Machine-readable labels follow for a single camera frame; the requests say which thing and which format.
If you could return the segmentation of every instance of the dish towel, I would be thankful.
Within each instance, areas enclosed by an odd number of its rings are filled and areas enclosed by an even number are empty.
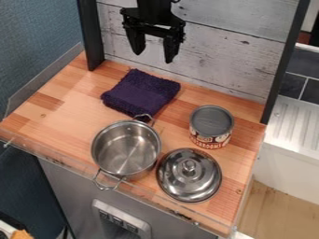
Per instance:
[[[101,95],[108,107],[131,117],[156,115],[179,92],[179,83],[132,69],[111,91]]]

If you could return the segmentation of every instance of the metal lid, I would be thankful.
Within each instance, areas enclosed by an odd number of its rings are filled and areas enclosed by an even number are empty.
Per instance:
[[[209,154],[195,148],[181,148],[163,157],[157,169],[157,180],[176,200],[198,203],[217,192],[222,174]]]
[[[228,133],[234,118],[227,109],[216,105],[203,105],[193,111],[190,124],[202,136],[219,136]]]

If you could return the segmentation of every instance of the black post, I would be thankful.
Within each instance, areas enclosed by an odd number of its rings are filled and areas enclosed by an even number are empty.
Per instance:
[[[92,71],[104,61],[104,47],[96,0],[77,0],[77,6],[88,68]]]
[[[261,118],[261,123],[268,124],[270,120],[270,115],[272,109],[275,105],[280,87],[282,86],[282,81],[284,78],[285,70],[289,64],[291,55],[294,51],[296,42],[298,40],[298,35],[301,29],[301,25],[306,16],[306,12],[309,6],[310,0],[300,0],[297,6],[295,18],[292,22],[292,26],[288,35],[288,38],[285,42],[284,52],[282,55],[282,59],[279,62],[278,69],[275,75],[275,78],[272,82],[270,94],[268,96],[268,100],[264,109],[264,113]]]
[[[309,45],[319,47],[319,13],[312,28],[312,36],[310,38]]]

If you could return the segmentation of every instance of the toy kitchen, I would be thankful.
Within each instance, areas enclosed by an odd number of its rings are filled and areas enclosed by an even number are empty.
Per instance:
[[[294,17],[270,2],[78,1],[85,52],[0,128],[74,238],[235,238]]]

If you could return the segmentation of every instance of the floor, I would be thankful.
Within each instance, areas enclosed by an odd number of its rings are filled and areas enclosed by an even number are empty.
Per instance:
[[[319,205],[255,181],[238,230],[255,239],[318,239]]]

